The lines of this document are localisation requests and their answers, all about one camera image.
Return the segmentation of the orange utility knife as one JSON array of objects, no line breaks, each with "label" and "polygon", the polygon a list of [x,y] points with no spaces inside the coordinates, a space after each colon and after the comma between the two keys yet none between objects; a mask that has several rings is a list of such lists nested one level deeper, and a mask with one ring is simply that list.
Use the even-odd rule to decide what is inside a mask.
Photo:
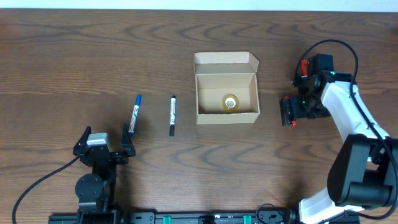
[{"label": "orange utility knife", "polygon": [[308,60],[301,60],[300,62],[300,76],[307,77],[308,76]]}]

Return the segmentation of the cardboard box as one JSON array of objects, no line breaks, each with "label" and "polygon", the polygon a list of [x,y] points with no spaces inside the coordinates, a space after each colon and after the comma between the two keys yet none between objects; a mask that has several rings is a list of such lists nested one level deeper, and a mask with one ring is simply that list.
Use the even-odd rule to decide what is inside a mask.
[{"label": "cardboard box", "polygon": [[[251,52],[195,52],[193,68],[197,124],[252,124],[259,117],[258,59]],[[239,107],[226,113],[225,95],[235,95]]]}]

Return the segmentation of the yellow clear tape roll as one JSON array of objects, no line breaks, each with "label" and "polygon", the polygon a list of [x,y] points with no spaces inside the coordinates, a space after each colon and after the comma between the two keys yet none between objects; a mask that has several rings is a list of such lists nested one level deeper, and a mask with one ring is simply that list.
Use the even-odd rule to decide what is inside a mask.
[{"label": "yellow clear tape roll", "polygon": [[223,97],[222,107],[226,113],[235,113],[239,107],[239,100],[235,95],[229,94]]}]

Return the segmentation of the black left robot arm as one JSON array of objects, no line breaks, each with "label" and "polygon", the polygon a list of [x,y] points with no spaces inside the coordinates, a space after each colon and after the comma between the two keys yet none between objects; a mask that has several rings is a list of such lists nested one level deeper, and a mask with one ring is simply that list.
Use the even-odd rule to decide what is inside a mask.
[{"label": "black left robot arm", "polygon": [[73,147],[73,154],[92,168],[75,185],[78,223],[129,223],[129,215],[115,201],[117,166],[127,164],[128,158],[136,155],[126,125],[121,146],[121,151],[112,152],[108,135],[93,134],[88,126]]}]

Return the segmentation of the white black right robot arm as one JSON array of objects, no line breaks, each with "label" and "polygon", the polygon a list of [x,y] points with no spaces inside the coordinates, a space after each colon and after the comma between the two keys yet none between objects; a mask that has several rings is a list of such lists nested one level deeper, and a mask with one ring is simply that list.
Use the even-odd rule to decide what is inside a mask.
[{"label": "white black right robot arm", "polygon": [[330,116],[343,141],[326,187],[299,202],[298,223],[389,218],[397,209],[397,140],[370,114],[355,76],[322,68],[298,72],[292,84],[298,96],[280,101],[283,125]]}]

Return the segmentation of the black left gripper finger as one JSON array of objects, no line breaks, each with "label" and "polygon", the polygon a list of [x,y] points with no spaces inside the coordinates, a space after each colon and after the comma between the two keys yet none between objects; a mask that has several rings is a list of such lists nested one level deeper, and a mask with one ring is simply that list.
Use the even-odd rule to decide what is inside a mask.
[{"label": "black left gripper finger", "polygon": [[130,139],[127,124],[123,124],[123,132],[121,136],[121,146],[128,157],[134,157],[136,155],[136,150]]},{"label": "black left gripper finger", "polygon": [[87,140],[90,134],[91,134],[91,127],[87,126],[85,132],[82,134],[81,138],[77,141],[77,143],[73,147],[73,155],[83,156],[85,154],[88,146]]}]

